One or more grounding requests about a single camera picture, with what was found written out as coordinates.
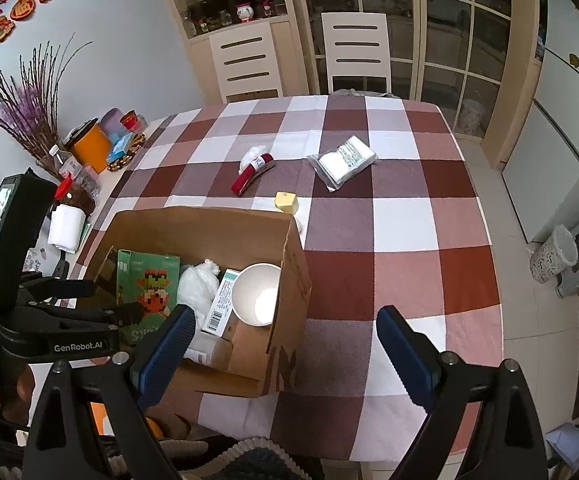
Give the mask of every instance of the white refrigerator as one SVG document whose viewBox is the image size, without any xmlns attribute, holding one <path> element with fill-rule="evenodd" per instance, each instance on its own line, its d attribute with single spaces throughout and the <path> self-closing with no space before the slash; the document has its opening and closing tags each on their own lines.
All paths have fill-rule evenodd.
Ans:
<svg viewBox="0 0 579 480">
<path fill-rule="evenodd" d="M 503 180 L 527 241 L 579 222 L 579 11 L 547 0 L 537 91 Z"/>
</svg>

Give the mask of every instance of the chair backrest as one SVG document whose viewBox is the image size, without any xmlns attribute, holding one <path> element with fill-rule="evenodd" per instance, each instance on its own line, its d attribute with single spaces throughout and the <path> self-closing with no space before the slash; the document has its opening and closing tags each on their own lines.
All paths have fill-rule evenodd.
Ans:
<svg viewBox="0 0 579 480">
<path fill-rule="evenodd" d="M 230 95 L 276 90 L 283 95 L 279 65 L 267 22 L 228 28 L 210 36 L 218 88 Z"/>
<path fill-rule="evenodd" d="M 392 91 L 387 18 L 377 12 L 323 12 L 327 85 L 334 76 L 384 77 Z"/>
</svg>

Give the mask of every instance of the tablecloth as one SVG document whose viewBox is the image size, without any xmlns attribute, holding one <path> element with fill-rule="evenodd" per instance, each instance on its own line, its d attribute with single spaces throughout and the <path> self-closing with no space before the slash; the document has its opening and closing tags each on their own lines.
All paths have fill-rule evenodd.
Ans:
<svg viewBox="0 0 579 480">
<path fill-rule="evenodd" d="M 380 161 L 329 192 L 305 156 L 356 135 Z M 242 197 L 239 160 L 266 144 L 276 166 Z M 242 399 L 169 388 L 163 406 L 235 438 L 266 436 L 287 452 L 399 461 L 425 413 L 380 345 L 378 309 L 395 304 L 439 350 L 498 366 L 501 305 L 490 238 L 460 149 L 435 105 L 299 96 L 214 105 L 163 121 L 96 219 L 85 266 L 116 212 L 173 205 L 274 209 L 298 196 L 313 291 L 296 386 Z M 455 442 L 464 448 L 470 409 Z"/>
</svg>

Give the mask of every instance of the hand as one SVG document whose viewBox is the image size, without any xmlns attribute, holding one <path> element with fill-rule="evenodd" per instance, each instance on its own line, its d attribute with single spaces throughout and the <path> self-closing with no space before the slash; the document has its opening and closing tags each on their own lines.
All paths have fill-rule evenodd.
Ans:
<svg viewBox="0 0 579 480">
<path fill-rule="evenodd" d="M 0 409 L 2 408 L 6 420 L 27 425 L 35 385 L 32 369 L 26 366 L 16 383 L 17 396 L 13 399 L 0 399 Z"/>
</svg>

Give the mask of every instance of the red rolled strap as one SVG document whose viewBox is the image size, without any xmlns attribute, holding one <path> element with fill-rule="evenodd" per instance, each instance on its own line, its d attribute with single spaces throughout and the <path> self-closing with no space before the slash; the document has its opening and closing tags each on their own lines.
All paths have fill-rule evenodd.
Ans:
<svg viewBox="0 0 579 480">
<path fill-rule="evenodd" d="M 257 156 L 241 173 L 232 184 L 232 192 L 236 196 L 241 196 L 247 189 L 247 186 L 252 184 L 252 181 L 265 173 L 269 168 L 274 166 L 274 158 L 269 153 Z"/>
</svg>

